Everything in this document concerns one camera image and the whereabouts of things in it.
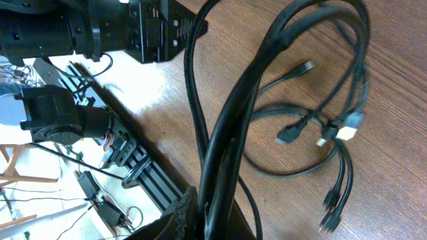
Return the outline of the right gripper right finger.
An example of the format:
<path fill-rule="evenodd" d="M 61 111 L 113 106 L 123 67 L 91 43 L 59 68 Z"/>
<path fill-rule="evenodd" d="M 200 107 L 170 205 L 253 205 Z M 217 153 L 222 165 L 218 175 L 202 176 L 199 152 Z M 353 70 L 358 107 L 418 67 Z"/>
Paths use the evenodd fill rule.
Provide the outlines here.
<path fill-rule="evenodd" d="M 236 201 L 230 211 L 230 240 L 256 240 Z"/>

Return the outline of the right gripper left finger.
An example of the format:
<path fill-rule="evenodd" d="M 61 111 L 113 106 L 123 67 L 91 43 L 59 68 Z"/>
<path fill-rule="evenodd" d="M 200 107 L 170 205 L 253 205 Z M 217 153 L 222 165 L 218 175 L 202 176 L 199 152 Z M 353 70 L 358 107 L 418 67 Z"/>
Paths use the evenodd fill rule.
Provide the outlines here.
<path fill-rule="evenodd" d="M 193 240 L 196 205 L 197 190 L 188 187 L 181 200 L 171 204 L 160 219 L 137 230 L 126 240 Z"/>

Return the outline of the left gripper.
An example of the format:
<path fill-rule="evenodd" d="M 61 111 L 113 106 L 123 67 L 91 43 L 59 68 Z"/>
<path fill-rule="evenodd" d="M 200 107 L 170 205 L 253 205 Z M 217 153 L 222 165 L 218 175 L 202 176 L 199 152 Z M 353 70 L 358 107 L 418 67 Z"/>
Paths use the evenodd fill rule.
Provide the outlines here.
<path fill-rule="evenodd" d="M 129 13 L 126 53 L 140 63 L 171 61 L 186 46 L 196 14 L 176 0 L 136 0 Z"/>

